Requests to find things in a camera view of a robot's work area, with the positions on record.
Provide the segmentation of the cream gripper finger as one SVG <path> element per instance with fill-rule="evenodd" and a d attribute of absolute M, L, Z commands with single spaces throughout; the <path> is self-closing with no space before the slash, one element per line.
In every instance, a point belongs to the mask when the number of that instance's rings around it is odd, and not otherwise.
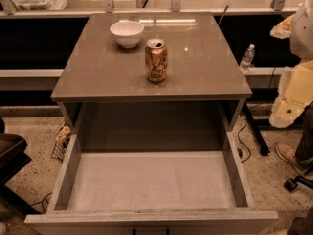
<path fill-rule="evenodd" d="M 289 38 L 291 36 L 291 27 L 294 18 L 295 14 L 292 14 L 283 19 L 280 23 L 278 23 L 271 29 L 270 35 L 278 39 Z"/>
<path fill-rule="evenodd" d="M 291 78 L 292 68 L 285 67 L 279 81 L 278 96 L 272 105 L 269 123 L 275 128 L 286 128 L 293 124 L 299 116 L 287 112 L 288 105 L 285 103 L 284 92 Z"/>

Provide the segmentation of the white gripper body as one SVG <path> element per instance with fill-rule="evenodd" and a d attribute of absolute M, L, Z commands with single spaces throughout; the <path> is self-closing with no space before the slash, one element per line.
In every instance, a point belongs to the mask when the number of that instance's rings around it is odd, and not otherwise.
<path fill-rule="evenodd" d="M 291 78 L 284 92 L 287 112 L 300 116 L 313 102 L 313 61 L 303 62 L 291 70 Z"/>

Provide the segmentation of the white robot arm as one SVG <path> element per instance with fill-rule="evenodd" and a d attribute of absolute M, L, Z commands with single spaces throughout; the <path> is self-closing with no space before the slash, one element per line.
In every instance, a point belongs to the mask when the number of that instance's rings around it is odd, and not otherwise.
<path fill-rule="evenodd" d="M 285 18 L 270 35 L 290 40 L 290 50 L 300 58 L 294 68 L 285 67 L 279 81 L 269 123 L 286 128 L 313 102 L 313 0 L 306 0 L 297 12 Z"/>

